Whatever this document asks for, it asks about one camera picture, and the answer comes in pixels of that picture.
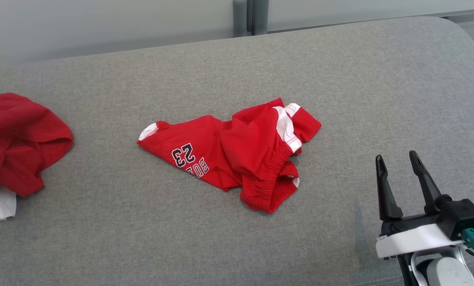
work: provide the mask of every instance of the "red shorts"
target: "red shorts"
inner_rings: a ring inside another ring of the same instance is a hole
[[[170,125],[158,121],[137,143],[168,163],[222,190],[242,186],[240,198],[253,210],[273,213],[299,184],[295,165],[321,124],[305,109],[280,98],[241,110],[231,121],[213,116]]]

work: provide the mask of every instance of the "gray sofa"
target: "gray sofa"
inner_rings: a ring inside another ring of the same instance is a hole
[[[439,18],[50,60],[0,70],[4,92],[53,110],[75,142],[0,221],[0,285],[400,286],[375,253],[375,156],[405,215],[424,206],[409,150],[474,202],[474,43]],[[229,120],[277,97],[323,127],[273,215],[136,144],[157,120]]]

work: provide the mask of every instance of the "red cloth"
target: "red cloth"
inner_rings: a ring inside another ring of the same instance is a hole
[[[175,125],[158,121],[137,144],[222,190],[242,186],[244,203],[273,213],[299,183],[288,158],[320,127],[303,108],[285,107],[278,98],[241,110],[227,122],[213,116]]]
[[[0,185],[26,197],[44,187],[41,171],[73,144],[50,109],[14,93],[0,94]]]

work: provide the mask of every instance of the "printed number 23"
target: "printed number 23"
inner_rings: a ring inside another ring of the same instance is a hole
[[[172,156],[173,159],[175,159],[175,163],[177,164],[177,167],[181,168],[184,167],[186,164],[186,161],[188,163],[192,163],[195,161],[196,157],[191,154],[193,152],[193,147],[191,146],[191,143],[187,143],[186,145],[180,147],[180,149],[175,149],[172,151]],[[184,153],[185,160],[180,157],[180,154]]]

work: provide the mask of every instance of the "white stripe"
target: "white stripe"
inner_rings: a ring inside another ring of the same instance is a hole
[[[299,111],[299,109],[300,109],[300,105],[298,105],[297,103],[290,103],[286,105],[286,107],[284,108],[284,110],[286,110],[286,112],[288,113],[290,117],[293,117],[295,113]]]
[[[277,125],[275,130],[281,139],[288,144],[292,152],[297,151],[301,146],[302,142],[293,134],[293,122],[286,113],[286,109],[280,106],[274,107],[277,110]]]
[[[147,138],[148,136],[151,136],[155,132],[157,132],[159,128],[157,128],[157,124],[154,122],[147,126],[147,128],[143,129],[142,133],[140,134],[140,137],[138,138],[138,141],[142,141],[143,139]]]

